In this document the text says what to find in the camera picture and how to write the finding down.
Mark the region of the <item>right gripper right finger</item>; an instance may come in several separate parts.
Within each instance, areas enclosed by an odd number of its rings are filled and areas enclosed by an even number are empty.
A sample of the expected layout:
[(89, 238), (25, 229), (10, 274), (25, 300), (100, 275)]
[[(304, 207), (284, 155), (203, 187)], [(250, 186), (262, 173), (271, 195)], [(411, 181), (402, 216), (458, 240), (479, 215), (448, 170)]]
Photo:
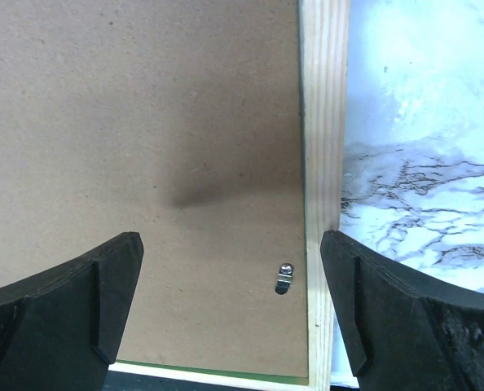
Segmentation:
[(484, 390), (484, 294), (393, 261), (340, 231), (320, 254), (361, 390)]

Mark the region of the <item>brown frame backing board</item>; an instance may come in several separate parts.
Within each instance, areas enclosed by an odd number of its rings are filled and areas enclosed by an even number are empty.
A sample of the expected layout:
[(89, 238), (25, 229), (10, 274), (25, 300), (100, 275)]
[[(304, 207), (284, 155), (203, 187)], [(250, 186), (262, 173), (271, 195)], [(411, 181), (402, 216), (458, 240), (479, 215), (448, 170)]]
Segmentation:
[(120, 360), (304, 377), (294, 1), (0, 1), (0, 287), (143, 241)]

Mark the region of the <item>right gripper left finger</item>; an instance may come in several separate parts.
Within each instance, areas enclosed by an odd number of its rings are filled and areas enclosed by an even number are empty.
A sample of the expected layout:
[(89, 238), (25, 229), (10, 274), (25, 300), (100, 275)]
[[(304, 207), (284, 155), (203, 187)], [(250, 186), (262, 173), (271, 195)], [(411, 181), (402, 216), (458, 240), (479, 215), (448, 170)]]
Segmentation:
[(0, 288), (0, 390), (101, 390), (143, 261), (139, 233)]

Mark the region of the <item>wooden picture frame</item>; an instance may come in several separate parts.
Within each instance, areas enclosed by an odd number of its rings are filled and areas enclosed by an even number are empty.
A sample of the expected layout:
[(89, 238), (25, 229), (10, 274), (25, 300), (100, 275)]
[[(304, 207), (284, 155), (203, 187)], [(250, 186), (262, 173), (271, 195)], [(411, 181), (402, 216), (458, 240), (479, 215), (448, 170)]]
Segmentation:
[(145, 376), (165, 382), (181, 380), (193, 389), (224, 386), (254, 390), (328, 390), (331, 386), (335, 310), (320, 256), (328, 229), (338, 229), (345, 134), (347, 53), (351, 3), (301, 1), (298, 6), (303, 130), (307, 383), (294, 384), (269, 375), (150, 366), (118, 362), (111, 371), (129, 378)]

